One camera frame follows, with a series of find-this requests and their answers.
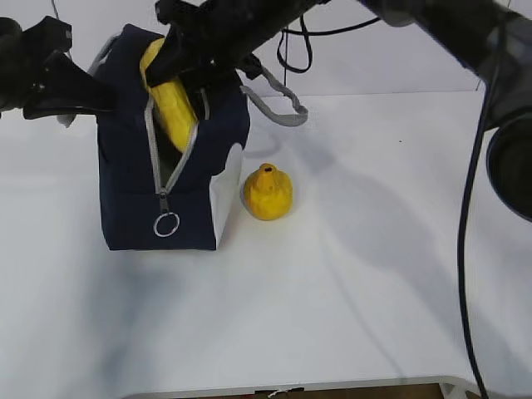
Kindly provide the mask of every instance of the bag handle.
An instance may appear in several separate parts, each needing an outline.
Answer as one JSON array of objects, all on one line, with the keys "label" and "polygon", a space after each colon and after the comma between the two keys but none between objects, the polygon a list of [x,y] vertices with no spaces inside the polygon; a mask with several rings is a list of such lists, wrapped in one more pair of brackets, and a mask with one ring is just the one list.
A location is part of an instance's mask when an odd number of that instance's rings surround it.
[{"label": "bag handle", "polygon": [[292,100],[292,107],[296,111],[295,114],[281,115],[273,112],[272,109],[266,105],[262,98],[248,86],[241,86],[240,90],[249,97],[251,102],[272,122],[281,126],[297,127],[301,126],[308,120],[308,109],[301,105],[301,101],[298,96],[288,89],[283,83],[281,83],[266,67],[262,66],[262,75],[266,78],[269,85],[278,93],[282,93],[284,96]]}]

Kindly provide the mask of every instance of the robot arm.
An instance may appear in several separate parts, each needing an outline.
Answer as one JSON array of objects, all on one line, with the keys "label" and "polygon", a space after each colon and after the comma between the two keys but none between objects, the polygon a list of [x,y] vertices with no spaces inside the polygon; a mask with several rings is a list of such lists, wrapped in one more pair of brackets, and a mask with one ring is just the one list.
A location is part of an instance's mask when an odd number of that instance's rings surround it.
[{"label": "robot arm", "polygon": [[[491,182],[506,204],[532,221],[532,22],[495,0],[359,0],[386,23],[415,23],[464,67],[488,81],[497,58],[500,21],[507,46],[489,128]],[[223,79],[235,67],[254,76],[252,52],[306,11],[330,0],[159,0],[170,33],[146,71],[157,86],[178,76],[188,92]],[[0,18],[0,112],[23,108],[27,119],[112,111],[113,93],[71,62],[70,27],[53,18],[23,32]]]},{"label": "robot arm", "polygon": [[[328,1],[207,0],[194,7],[159,0],[158,18],[172,28],[147,71],[148,82],[156,86],[179,76],[195,91],[241,66],[290,22]],[[417,24],[486,83],[505,21],[507,46],[487,123],[500,129],[490,144],[488,170],[501,199],[532,221],[532,22],[494,0],[359,1],[391,26]]]}]

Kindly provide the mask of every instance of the bag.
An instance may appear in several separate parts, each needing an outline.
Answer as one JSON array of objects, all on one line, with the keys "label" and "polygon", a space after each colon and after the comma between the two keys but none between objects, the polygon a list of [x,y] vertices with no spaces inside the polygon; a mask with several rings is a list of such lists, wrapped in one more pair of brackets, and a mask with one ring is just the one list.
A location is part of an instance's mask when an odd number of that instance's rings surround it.
[{"label": "bag", "polygon": [[274,114],[235,71],[202,90],[204,114],[180,153],[160,128],[140,75],[140,59],[160,37],[127,25],[91,67],[118,97],[115,112],[97,117],[101,227],[111,250],[214,250],[238,192],[250,127],[246,94],[286,126],[304,123],[308,112],[288,91],[298,115]]}]

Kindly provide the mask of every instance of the black wire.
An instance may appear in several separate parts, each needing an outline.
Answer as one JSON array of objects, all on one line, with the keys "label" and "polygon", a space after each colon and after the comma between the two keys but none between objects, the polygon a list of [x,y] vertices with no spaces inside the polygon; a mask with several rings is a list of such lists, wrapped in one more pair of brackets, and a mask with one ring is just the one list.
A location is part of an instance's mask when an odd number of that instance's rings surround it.
[{"label": "black wire", "polygon": [[[340,34],[340,33],[356,31],[357,29],[362,29],[364,27],[368,27],[368,26],[370,26],[370,25],[372,25],[372,24],[374,24],[376,22],[381,21],[381,18],[376,17],[376,18],[370,19],[369,21],[365,21],[365,22],[359,23],[357,25],[353,25],[352,27],[343,27],[343,28],[340,28],[340,29],[334,29],[332,31],[322,31],[322,32],[310,32],[307,29],[307,26],[305,24],[305,20],[304,20],[303,16],[301,16],[299,18],[299,21],[300,21],[300,24],[301,24],[301,31],[293,31],[291,29],[283,29],[282,30],[282,32],[281,32],[281,40],[279,41],[279,45],[278,45],[278,49],[277,49],[277,59],[278,59],[279,63],[281,64],[281,66],[284,68],[284,80],[285,80],[284,85],[285,86],[286,86],[287,71],[291,71],[291,72],[294,72],[294,73],[302,74],[302,73],[305,73],[305,72],[309,71],[310,68],[312,67],[312,65],[313,65],[313,47],[312,47],[312,44],[310,42],[310,37],[332,36],[332,35],[337,35],[337,34]],[[306,68],[297,68],[295,66],[291,66],[290,64],[288,64],[288,39],[290,38],[290,35],[303,36],[304,39],[305,39],[305,47],[307,48],[307,55],[308,55],[308,66]],[[286,47],[285,47],[285,56],[283,58],[283,56],[281,55],[281,47],[282,47],[285,39],[286,39],[286,44],[285,44]]]},{"label": "black wire", "polygon": [[[288,40],[290,39],[290,35],[286,34],[286,42],[284,43],[284,59],[286,62],[288,62]],[[283,84],[286,86],[288,82],[288,69],[284,68],[284,79]]]},{"label": "black wire", "polygon": [[491,102],[500,74],[500,65],[504,51],[506,49],[506,24],[502,21],[499,26],[499,41],[497,44],[497,52],[493,72],[490,81],[486,85],[485,98],[482,105],[482,112],[480,113],[479,125],[476,131],[475,143],[471,153],[470,165],[467,171],[467,178],[465,180],[464,196],[461,205],[460,224],[458,228],[458,294],[460,298],[461,322],[464,332],[465,348],[467,349],[467,356],[470,361],[471,369],[475,375],[476,384],[479,387],[480,396],[482,399],[489,399],[488,392],[485,388],[484,381],[480,374],[480,369],[476,361],[475,350],[473,348],[473,340],[471,338],[471,329],[469,321],[469,313],[467,310],[467,295],[466,295],[466,232],[467,220],[470,212],[471,196],[473,193],[473,185],[475,183],[476,170],[479,163],[480,153],[482,151],[482,141],[484,139],[485,130],[488,122],[488,115],[490,112]]},{"label": "black wire", "polygon": [[277,59],[279,63],[283,66],[283,68],[288,69],[289,71],[293,73],[303,74],[305,72],[308,72],[310,68],[312,68],[313,61],[314,61],[314,52],[313,52],[313,46],[310,42],[310,36],[307,34],[308,29],[307,29],[307,25],[305,24],[305,18],[303,15],[299,17],[299,23],[301,25],[301,31],[303,32],[303,37],[305,39],[305,47],[307,48],[307,57],[308,57],[307,66],[305,68],[297,68],[295,66],[291,66],[290,64],[288,64],[287,60],[283,58],[283,55],[281,54],[281,47],[283,45],[284,39],[287,38],[288,40],[288,35],[289,35],[289,33],[286,33],[286,32],[283,32],[281,34],[281,40],[279,41],[279,45],[277,47]]},{"label": "black wire", "polygon": [[[362,29],[363,27],[369,27],[370,25],[372,25],[374,23],[377,23],[379,21],[381,21],[381,18],[377,17],[377,18],[370,19],[369,21],[365,21],[365,22],[359,23],[357,25],[353,25],[352,27],[342,27],[340,29],[333,29],[332,31],[321,31],[321,32],[309,32],[309,31],[307,31],[307,34],[309,36],[332,36],[332,35],[337,35],[337,34],[340,34],[340,33],[356,31],[357,29]],[[301,31],[293,31],[293,30],[290,30],[290,29],[283,29],[283,32],[289,33],[291,35],[296,35],[296,36],[305,36],[305,33],[301,32]]]},{"label": "black wire", "polygon": [[61,21],[61,19],[59,18],[59,12],[57,11],[56,0],[52,0],[52,7],[53,12],[56,14],[56,18]]}]

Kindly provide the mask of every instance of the yellow fruit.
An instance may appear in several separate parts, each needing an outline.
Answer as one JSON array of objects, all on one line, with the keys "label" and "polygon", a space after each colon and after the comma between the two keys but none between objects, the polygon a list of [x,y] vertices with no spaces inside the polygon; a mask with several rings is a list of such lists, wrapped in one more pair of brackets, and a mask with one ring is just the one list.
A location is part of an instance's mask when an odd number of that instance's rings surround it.
[{"label": "yellow fruit", "polygon": [[255,218],[279,219],[292,208],[292,181],[275,166],[263,164],[246,180],[244,199]]},{"label": "yellow fruit", "polygon": [[163,38],[150,44],[140,60],[140,73],[146,90],[155,100],[166,134],[175,148],[184,153],[197,118],[183,84],[178,78],[157,87],[149,87],[146,83],[145,71],[159,54],[164,42]]}]

